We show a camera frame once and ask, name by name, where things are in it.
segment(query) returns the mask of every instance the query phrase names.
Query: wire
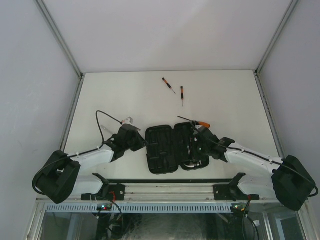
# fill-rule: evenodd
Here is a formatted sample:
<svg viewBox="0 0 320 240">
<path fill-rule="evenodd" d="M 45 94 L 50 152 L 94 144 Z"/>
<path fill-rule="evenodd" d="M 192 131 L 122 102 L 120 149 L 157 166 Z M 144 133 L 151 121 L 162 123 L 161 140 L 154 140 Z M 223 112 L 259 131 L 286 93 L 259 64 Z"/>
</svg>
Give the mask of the wire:
<svg viewBox="0 0 320 240">
<path fill-rule="evenodd" d="M 112 201 L 115 201 L 115 200 L 116 200 L 116 194 L 115 194 L 115 192 L 114 192 L 114 191 L 111 191 L 111 192 L 109 192 L 109 194 L 112 194 L 112 195 L 113 195 Z"/>
<path fill-rule="evenodd" d="M 251 202 L 251 196 L 249 195 L 248 197 L 249 198 L 249 201 L 247 202 L 247 204 L 245 205 L 245 208 L 244 208 L 244 211 L 243 211 L 243 215 L 242 215 L 242 221 L 241 221 L 241 224 L 242 224 L 242 235 L 243 235 L 243 239 L 247 239 L 247 237 L 245 236 L 245 225 L 244 225 L 244 219 L 245 219 L 245 216 L 246 216 L 246 211 L 247 211 L 247 208 L 249 207 L 249 204 Z"/>
<path fill-rule="evenodd" d="M 102 132 L 102 129 L 101 129 L 101 126 L 100 126 L 100 123 L 99 123 L 99 118 L 98 118 L 98 113 L 102 113 L 104 115 L 107 115 L 109 118 L 115 120 L 116 122 L 120 123 L 121 125 L 123 124 L 121 121 L 119 121 L 118 119 L 114 118 L 113 116 L 110 116 L 109 114 L 103 112 L 103 111 L 96 111 L 95 112 L 95 119 L 96 119 L 96 123 L 98 124 L 98 128 L 99 128 L 99 131 L 100 131 L 100 134 L 101 134 L 101 137 L 102 137 L 102 142 L 104 143 L 105 142 L 105 137 L 104 137 L 104 134 Z"/>
<path fill-rule="evenodd" d="M 53 212 L 52 214 L 53 214 L 53 218 L 54 218 L 55 225 L 56 225 L 57 227 L 59 227 L 59 228 L 62 228 L 63 226 L 60 226 L 60 225 L 58 224 L 56 214 L 55 214 L 54 212 Z"/>
<path fill-rule="evenodd" d="M 252 226 L 254 227 L 254 229 L 253 229 L 253 239 L 255 239 L 255 237 L 257 235 L 258 240 L 260 240 L 260 235 L 259 235 L 259 232 L 258 232 L 257 225 L 255 224 L 255 222 L 249 216 L 247 216 L 246 218 L 251 222 Z"/>
<path fill-rule="evenodd" d="M 212 142 L 212 143 L 214 143 L 214 144 L 216 144 L 216 145 L 218 145 L 218 146 L 220 146 L 220 147 L 222 147 L 222 148 L 231 149 L 231 150 L 237 150 L 237 151 L 240 151 L 240 152 L 242 152 L 242 153 L 246 153 L 246 154 L 253 155 L 253 156 L 255 156 L 255 157 L 257 157 L 257 158 L 260 158 L 260 159 L 262 159 L 262 160 L 264 160 L 264 161 L 266 161 L 266 162 L 268 162 L 268 163 L 273 163 L 273 164 L 276 164 L 276 165 L 279 165 L 279 166 L 283 166 L 284 168 L 289 169 L 289 170 L 292 171 L 293 173 L 295 173 L 295 174 L 297 174 L 298 176 L 302 177 L 303 179 L 305 179 L 308 183 L 310 183 L 310 184 L 312 185 L 312 187 L 315 189 L 315 193 L 310 194 L 310 195 L 309 195 L 309 198 L 315 197 L 315 196 L 317 196 L 317 195 L 319 194 L 319 189 L 318 189 L 318 187 L 316 186 L 316 184 L 315 184 L 314 182 L 310 181 L 308 178 L 306 178 L 305 176 L 301 175 L 299 172 L 297 172 L 296 170 L 292 169 L 291 167 L 288 167 L 288 166 L 286 166 L 286 165 L 284 165 L 284 164 L 282 164 L 282 163 L 276 162 L 276 161 L 271 161 L 271 162 L 270 162 L 269 159 L 267 159 L 267 158 L 265 158 L 265 157 L 263 157 L 263 156 L 260 156 L 260 155 L 258 155 L 258 154 L 255 154 L 255 153 L 253 153 L 253 152 L 250 152 L 250 151 L 246 151 L 246 150 L 243 150 L 243 149 L 240 149 L 240 148 L 236 148 L 236 147 L 223 146 L 223 145 L 219 144 L 218 142 L 216 142 L 216 141 L 208 138 L 207 136 L 203 135 L 202 132 L 200 132 L 200 131 L 196 128 L 196 126 L 193 124 L 193 122 L 194 122 L 194 121 L 192 121 L 192 120 L 190 121 L 190 124 L 191 124 L 192 128 L 193 128 L 194 130 L 196 130 L 196 131 L 199 133 L 200 136 L 202 136 L 203 138 L 207 139 L 208 141 L 210 141 L 210 142 Z"/>
<path fill-rule="evenodd" d="M 107 198 L 104 198 L 104 197 L 102 197 L 102 196 L 98 196 L 98 195 L 95 195 L 95 194 L 90 194 L 90 195 L 93 196 L 93 197 L 95 197 L 95 200 L 96 200 L 96 201 L 98 201 L 97 198 L 100 198 L 100 199 L 106 200 L 106 201 L 108 201 L 108 202 L 110 202 L 110 203 L 112 203 L 113 205 L 116 206 L 116 208 L 119 210 L 119 212 L 120 212 L 120 214 L 121 214 L 121 218 L 122 218 L 122 227 L 121 227 L 121 229 L 122 229 L 122 233 L 124 234 L 124 233 L 125 233 L 124 214 L 122 213 L 121 208 L 119 207 L 119 205 L 116 204 L 114 201 L 109 200 L 109 199 L 107 199 Z"/>
</svg>

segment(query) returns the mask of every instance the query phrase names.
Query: screwdriver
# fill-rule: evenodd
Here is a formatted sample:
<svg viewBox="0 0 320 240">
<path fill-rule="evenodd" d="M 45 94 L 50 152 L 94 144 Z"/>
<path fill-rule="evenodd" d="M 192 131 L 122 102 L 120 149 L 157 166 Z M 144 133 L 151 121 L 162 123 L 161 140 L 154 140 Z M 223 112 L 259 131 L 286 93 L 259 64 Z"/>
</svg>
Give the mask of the screwdriver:
<svg viewBox="0 0 320 240">
<path fill-rule="evenodd" d="M 184 107 L 184 87 L 181 86 L 181 99 L 182 99 L 182 107 Z"/>
<path fill-rule="evenodd" d="M 187 121 L 190 121 L 190 119 L 187 119 L 187 118 L 184 118 L 182 116 L 178 116 L 178 118 L 181 118 L 181 119 L 184 119 L 184 120 L 187 120 Z M 204 126 L 205 128 L 209 129 L 210 128 L 210 124 L 209 123 L 206 123 L 206 122 L 203 122 L 203 121 L 195 121 L 195 124 L 196 125 L 200 125 L 200 126 Z"/>
<path fill-rule="evenodd" d="M 166 85 L 174 92 L 174 94 L 176 94 L 176 92 L 172 89 L 172 87 L 170 86 L 170 84 L 167 82 L 167 80 L 163 77 L 162 80 L 166 83 Z"/>
</svg>

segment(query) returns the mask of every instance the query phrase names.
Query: black plastic organizer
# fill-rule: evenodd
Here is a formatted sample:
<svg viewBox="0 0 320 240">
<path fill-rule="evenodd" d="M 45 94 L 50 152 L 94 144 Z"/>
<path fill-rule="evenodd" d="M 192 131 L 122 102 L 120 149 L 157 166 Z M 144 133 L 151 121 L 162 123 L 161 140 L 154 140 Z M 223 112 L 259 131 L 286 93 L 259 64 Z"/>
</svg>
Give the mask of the black plastic organizer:
<svg viewBox="0 0 320 240">
<path fill-rule="evenodd" d="M 147 162 L 151 173 L 174 173 L 179 166 L 186 171 L 203 169 L 209 165 L 209 157 L 193 158 L 191 138 L 193 129 L 189 122 L 150 127 L 145 131 Z"/>
</svg>

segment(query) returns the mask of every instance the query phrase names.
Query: gray wall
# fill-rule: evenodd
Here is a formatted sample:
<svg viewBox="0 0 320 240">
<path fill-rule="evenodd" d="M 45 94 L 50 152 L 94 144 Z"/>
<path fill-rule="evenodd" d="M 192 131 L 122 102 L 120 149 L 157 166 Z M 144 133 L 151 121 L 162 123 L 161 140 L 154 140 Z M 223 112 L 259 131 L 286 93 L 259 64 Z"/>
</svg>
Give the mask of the gray wall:
<svg viewBox="0 0 320 240">
<path fill-rule="evenodd" d="M 0 29 L 0 238 L 20 240 L 78 80 L 32 0 L 1 0 Z"/>
<path fill-rule="evenodd" d="M 286 154 L 320 186 L 320 1 L 301 0 L 261 73 Z M 311 198 L 318 220 L 320 197 Z"/>
</svg>

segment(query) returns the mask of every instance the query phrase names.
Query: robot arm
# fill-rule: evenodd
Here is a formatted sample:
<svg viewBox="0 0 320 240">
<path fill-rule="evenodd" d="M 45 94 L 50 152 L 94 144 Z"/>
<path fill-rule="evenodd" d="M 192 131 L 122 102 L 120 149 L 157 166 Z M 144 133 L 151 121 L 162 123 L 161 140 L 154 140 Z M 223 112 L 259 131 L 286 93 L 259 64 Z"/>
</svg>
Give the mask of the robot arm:
<svg viewBox="0 0 320 240">
<path fill-rule="evenodd" d="M 194 126 L 193 156 L 212 156 L 229 164 L 246 167 L 249 174 L 238 173 L 229 184 L 234 200 L 239 195 L 259 195 L 261 198 L 278 199 L 285 207 L 298 211 L 310 196 L 315 181 L 300 161 L 289 155 L 283 159 L 247 149 L 234 140 L 217 136 L 203 126 Z"/>
<path fill-rule="evenodd" d="M 209 128 L 196 124 L 197 122 L 191 121 L 194 130 L 191 155 L 195 163 L 197 159 L 211 156 L 215 160 L 243 166 L 251 171 L 250 175 L 238 173 L 227 185 L 232 200 L 257 195 L 266 199 L 278 199 L 285 207 L 298 211 L 308 197 L 318 194 L 314 180 L 296 157 L 289 155 L 283 159 L 266 156 L 249 150 L 230 138 L 218 139 Z M 138 133 L 138 128 L 132 125 L 132 118 L 127 118 L 118 133 L 104 141 L 101 147 L 75 155 L 55 151 L 33 178 L 33 189 L 48 196 L 56 204 L 62 203 L 70 195 L 97 194 L 108 181 L 97 173 L 91 176 L 78 174 L 94 166 L 114 162 L 125 151 L 135 152 L 146 144 Z M 310 195 L 314 188 L 316 193 Z"/>
<path fill-rule="evenodd" d="M 78 174 L 94 166 L 114 162 L 127 150 L 135 152 L 144 148 L 146 141 L 131 123 L 132 118 L 127 118 L 118 133 L 96 149 L 75 155 L 55 151 L 34 176 L 33 189 L 38 194 L 48 196 L 56 204 L 62 203 L 70 195 L 97 194 L 106 180 L 96 173 L 91 176 Z"/>
</svg>

